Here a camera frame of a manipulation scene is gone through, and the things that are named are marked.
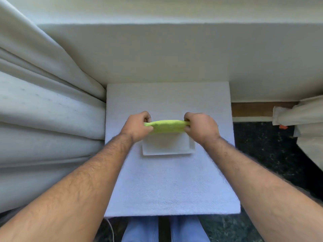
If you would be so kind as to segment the person's left hand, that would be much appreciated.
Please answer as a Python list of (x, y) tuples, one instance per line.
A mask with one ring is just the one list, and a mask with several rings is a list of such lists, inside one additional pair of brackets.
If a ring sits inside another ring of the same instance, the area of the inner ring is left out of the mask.
[(121, 135), (127, 136), (131, 142), (137, 143), (145, 138), (152, 131), (144, 131), (140, 127), (140, 113), (132, 114), (128, 117), (123, 128), (120, 131)]

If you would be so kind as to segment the person's right hand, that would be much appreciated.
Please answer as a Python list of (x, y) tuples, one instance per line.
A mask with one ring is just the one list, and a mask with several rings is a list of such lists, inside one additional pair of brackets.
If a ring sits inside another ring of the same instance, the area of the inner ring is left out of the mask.
[(215, 120), (204, 113), (199, 113), (199, 129), (196, 132), (186, 132), (195, 142), (202, 147), (212, 145), (221, 138), (218, 125)]

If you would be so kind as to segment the green cloth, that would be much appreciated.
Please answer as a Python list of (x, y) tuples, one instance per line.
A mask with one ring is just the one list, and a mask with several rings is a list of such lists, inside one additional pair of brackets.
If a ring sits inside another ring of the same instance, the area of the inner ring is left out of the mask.
[(150, 134), (172, 134), (185, 132), (186, 126), (190, 126), (189, 121), (182, 120), (160, 120), (154, 122), (145, 122), (145, 126), (152, 126), (153, 131)]

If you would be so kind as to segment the person's right forearm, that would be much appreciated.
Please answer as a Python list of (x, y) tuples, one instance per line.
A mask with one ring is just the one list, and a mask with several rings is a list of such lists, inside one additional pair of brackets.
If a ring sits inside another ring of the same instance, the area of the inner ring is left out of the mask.
[(265, 242), (323, 242), (323, 207), (221, 137), (202, 146)]

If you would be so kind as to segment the person's left forearm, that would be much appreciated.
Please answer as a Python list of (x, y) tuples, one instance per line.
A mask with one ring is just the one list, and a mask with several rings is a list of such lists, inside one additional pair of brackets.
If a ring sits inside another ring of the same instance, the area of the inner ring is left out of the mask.
[(93, 242), (122, 165), (138, 141), (123, 131), (0, 228), (0, 242)]

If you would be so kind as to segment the white rectangular tray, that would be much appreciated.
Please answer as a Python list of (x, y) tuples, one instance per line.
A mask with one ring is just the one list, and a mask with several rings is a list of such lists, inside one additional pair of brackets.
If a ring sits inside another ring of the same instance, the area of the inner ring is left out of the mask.
[(142, 141), (144, 156), (193, 154), (195, 142), (185, 132), (151, 134)]

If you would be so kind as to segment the white towel table cover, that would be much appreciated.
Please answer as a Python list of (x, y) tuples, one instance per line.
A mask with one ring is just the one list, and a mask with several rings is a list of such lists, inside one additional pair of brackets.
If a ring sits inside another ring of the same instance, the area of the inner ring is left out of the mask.
[[(228, 82), (107, 85), (106, 143), (131, 114), (148, 111), (153, 121), (183, 120), (205, 113), (220, 135), (235, 144)], [(105, 217), (239, 214), (240, 201), (203, 147), (193, 154), (144, 156), (142, 141), (125, 160)]]

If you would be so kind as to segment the white bed mattress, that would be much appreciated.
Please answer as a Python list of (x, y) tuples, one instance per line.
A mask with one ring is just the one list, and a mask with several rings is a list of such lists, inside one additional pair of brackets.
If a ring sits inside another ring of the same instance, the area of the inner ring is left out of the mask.
[(102, 86), (227, 81), (233, 102), (323, 93), (323, 0), (6, 0)]

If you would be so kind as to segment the white curtain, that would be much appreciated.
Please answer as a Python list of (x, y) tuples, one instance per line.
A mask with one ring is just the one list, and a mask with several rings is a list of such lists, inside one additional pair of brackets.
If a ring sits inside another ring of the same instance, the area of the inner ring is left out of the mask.
[(0, 213), (23, 207), (104, 145), (106, 90), (0, 0)]

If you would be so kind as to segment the person's blue jeans legs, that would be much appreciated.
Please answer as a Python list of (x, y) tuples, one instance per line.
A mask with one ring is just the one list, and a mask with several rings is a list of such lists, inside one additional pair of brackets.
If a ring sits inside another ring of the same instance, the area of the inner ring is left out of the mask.
[(196, 215), (129, 217), (121, 242), (211, 242)]

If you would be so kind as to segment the white crumpled sheet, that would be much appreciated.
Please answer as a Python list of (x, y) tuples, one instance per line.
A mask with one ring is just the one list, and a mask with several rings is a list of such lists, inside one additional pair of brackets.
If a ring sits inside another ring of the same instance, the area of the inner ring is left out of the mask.
[(294, 126), (298, 147), (323, 171), (323, 95), (300, 100), (291, 109), (275, 106), (272, 124)]

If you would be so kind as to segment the wooden bed frame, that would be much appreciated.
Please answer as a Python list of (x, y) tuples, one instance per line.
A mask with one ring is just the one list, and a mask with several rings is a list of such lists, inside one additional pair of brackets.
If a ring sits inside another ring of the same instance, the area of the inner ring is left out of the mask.
[(232, 102), (232, 117), (272, 117), (273, 108), (292, 108), (296, 102)]

